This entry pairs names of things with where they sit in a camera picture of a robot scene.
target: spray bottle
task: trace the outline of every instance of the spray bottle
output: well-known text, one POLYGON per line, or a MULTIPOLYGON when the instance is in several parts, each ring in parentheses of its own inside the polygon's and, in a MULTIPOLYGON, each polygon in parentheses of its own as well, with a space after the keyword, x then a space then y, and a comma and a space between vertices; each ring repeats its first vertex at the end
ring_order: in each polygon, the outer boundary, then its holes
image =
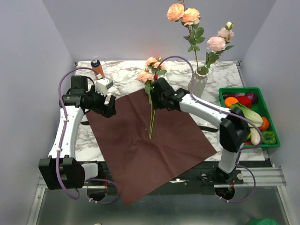
MULTIPOLYGON (((96 70, 98 72, 98 74, 101 74, 101 76, 104 78, 104 73, 103 73, 103 69, 102 69, 102 66, 101 66, 101 63, 99 60, 97 60, 97 57, 98 56, 93 56, 92 57, 92 62, 90 62, 90 65, 92 66, 92 68, 94 70, 96 70)), ((99 80, 100 78, 98 77, 98 74, 96 74, 94 72, 95 76, 96 76, 96 79, 99 80)))

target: green basket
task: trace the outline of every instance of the green basket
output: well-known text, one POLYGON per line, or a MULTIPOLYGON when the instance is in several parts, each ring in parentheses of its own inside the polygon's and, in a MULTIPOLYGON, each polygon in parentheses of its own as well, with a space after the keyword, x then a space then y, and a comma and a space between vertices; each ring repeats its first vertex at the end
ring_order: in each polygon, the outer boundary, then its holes
POLYGON ((274 124, 271 120, 270 114, 268 112, 268 108, 266 106, 266 103, 264 102, 263 95, 261 93, 261 90, 259 88, 220 88, 219 89, 219 98, 220 98, 220 103, 222 107, 225 107, 224 99, 223 99, 223 94, 224 93, 248 93, 248 92, 254 92, 258 96, 258 101, 256 104, 252 105, 251 110, 255 111, 261 116, 264 116, 265 118, 268 119, 270 122, 270 126, 268 128, 268 131, 273 131, 275 133, 276 137, 276 144, 261 144, 259 147, 260 148, 275 148, 280 146, 280 141, 277 136, 276 130, 274 128, 274 124))

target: peach rose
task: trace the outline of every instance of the peach rose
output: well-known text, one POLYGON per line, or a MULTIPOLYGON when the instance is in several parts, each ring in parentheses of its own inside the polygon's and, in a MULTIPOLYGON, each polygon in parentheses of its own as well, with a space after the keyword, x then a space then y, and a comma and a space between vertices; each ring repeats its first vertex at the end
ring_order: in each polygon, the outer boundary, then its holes
MULTIPOLYGON (((153 64, 153 67, 154 67, 154 68, 157 68, 159 64, 160 64, 160 62, 156 62, 156 63, 153 64)), ((165 69, 165 63, 162 63, 162 64, 160 65, 160 68, 161 68, 161 69, 165 69)))
POLYGON ((146 65, 149 66, 151 63, 156 63, 157 59, 150 57, 149 59, 147 59, 146 61, 146 65))
POLYGON ((226 42, 230 42, 230 39, 234 37, 234 32, 232 30, 226 30, 226 28, 223 27, 217 32, 217 35, 224 38, 226 42))
POLYGON ((179 20, 184 14, 184 7, 180 3, 175 3, 169 7, 167 12, 168 20, 176 21, 179 20))
POLYGON ((198 24, 200 22, 199 17, 200 17, 200 13, 197 9, 188 8, 184 12, 183 17, 180 20, 181 22, 184 23, 184 26, 193 25, 193 24, 198 24))
POLYGON ((154 80, 153 75, 149 74, 149 73, 147 73, 145 71, 140 72, 139 75, 137 76, 137 78, 139 80, 143 81, 144 83, 146 81, 153 81, 154 80))
POLYGON ((211 50, 213 50, 215 52, 219 52, 219 51, 222 51, 225 49, 226 42, 225 42, 224 38, 222 38, 222 37, 211 37, 207 41, 207 45, 208 45, 208 48, 210 48, 211 50))

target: marble table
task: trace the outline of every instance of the marble table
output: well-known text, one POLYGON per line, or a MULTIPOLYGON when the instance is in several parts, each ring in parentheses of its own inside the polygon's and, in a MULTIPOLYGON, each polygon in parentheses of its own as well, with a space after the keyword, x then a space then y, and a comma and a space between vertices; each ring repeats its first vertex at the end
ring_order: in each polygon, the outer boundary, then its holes
MULTIPOLYGON (((106 77, 113 79, 114 85, 109 89, 109 95, 115 95, 120 98, 137 90, 144 88, 144 84, 137 80, 140 71, 146 68, 144 60, 128 60, 128 61, 103 61, 101 62, 106 77)), ((91 67, 90 61, 78 62, 78 67, 91 67)), ((191 70, 183 61, 167 61, 166 80, 172 87, 188 89, 188 83, 191 79, 191 70)), ((218 98, 218 90, 223 87, 242 87, 241 79, 237 66, 233 61, 219 61, 212 66, 213 73, 208 78, 207 85, 202 94, 202 99, 213 104, 220 105, 218 98)), ((76 75, 85 75, 91 77, 94 81, 94 73, 90 70, 78 70, 76 75)), ((208 122, 191 115, 198 125, 213 127, 208 122)), ((212 146, 217 153, 206 161, 219 161, 221 159, 222 146, 219 143, 219 132, 211 133, 204 131, 212 146)), ((80 125, 77 143, 76 143, 76 160, 77 161, 104 161, 101 150, 97 144, 94 134, 90 126, 80 125)), ((262 149, 243 150, 240 161, 264 161, 262 149)))

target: brown cloth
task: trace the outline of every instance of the brown cloth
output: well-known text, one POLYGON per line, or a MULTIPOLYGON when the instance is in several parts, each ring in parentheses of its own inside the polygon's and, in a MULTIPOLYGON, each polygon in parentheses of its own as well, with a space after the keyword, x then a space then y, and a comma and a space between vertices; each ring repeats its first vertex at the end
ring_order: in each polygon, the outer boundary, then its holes
POLYGON ((156 110, 149 139, 151 107, 145 90, 116 100, 117 114, 87 114, 113 181, 125 205, 216 153, 186 112, 156 110))

